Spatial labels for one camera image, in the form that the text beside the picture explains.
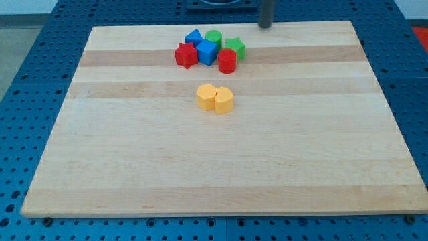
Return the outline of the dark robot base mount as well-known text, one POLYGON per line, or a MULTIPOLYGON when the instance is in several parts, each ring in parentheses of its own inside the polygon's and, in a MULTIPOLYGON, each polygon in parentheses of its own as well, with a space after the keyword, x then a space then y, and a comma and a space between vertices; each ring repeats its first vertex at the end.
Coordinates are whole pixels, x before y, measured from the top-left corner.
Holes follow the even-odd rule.
POLYGON ((187 12, 257 9, 257 0, 184 0, 183 2, 187 12))

